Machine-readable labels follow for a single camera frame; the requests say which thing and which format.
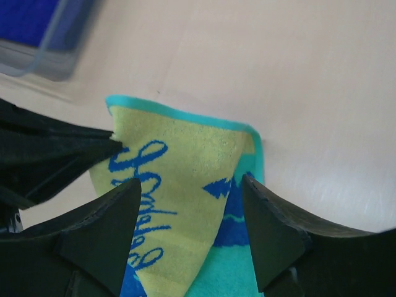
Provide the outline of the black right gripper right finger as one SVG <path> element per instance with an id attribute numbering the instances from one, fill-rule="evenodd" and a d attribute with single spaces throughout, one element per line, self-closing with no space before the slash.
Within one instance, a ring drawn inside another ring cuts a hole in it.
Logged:
<path id="1" fill-rule="evenodd" d="M 394 296 L 395 230 L 372 233 L 318 217 L 242 179 L 258 290 L 266 296 Z"/>

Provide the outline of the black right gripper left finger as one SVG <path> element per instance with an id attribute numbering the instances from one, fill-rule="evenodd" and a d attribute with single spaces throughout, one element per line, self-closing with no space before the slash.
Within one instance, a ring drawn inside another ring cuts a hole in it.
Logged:
<path id="1" fill-rule="evenodd" d="M 130 179 L 61 216 L 1 235 L 1 296 L 119 296 L 140 205 Z"/>

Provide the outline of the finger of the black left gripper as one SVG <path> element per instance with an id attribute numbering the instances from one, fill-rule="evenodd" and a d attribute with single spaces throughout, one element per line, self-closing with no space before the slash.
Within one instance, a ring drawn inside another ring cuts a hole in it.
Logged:
<path id="1" fill-rule="evenodd" d="M 121 151 L 111 135 L 1 100 L 1 205 L 24 210 L 52 199 Z"/>

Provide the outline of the yellow towel teal trim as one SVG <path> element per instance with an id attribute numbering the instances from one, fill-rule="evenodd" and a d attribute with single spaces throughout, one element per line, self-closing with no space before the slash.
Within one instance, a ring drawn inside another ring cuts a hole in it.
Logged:
<path id="1" fill-rule="evenodd" d="M 142 188 L 121 295 L 258 296 L 242 177 L 264 176 L 259 133 L 126 95 L 106 105 L 123 147 L 90 170 L 94 189 Z"/>

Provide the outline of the purple towel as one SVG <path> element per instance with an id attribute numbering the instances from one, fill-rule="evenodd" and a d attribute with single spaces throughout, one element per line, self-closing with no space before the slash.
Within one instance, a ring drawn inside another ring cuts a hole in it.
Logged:
<path id="1" fill-rule="evenodd" d="M 39 46 L 58 3 L 58 0 L 1 1 L 1 39 Z"/>

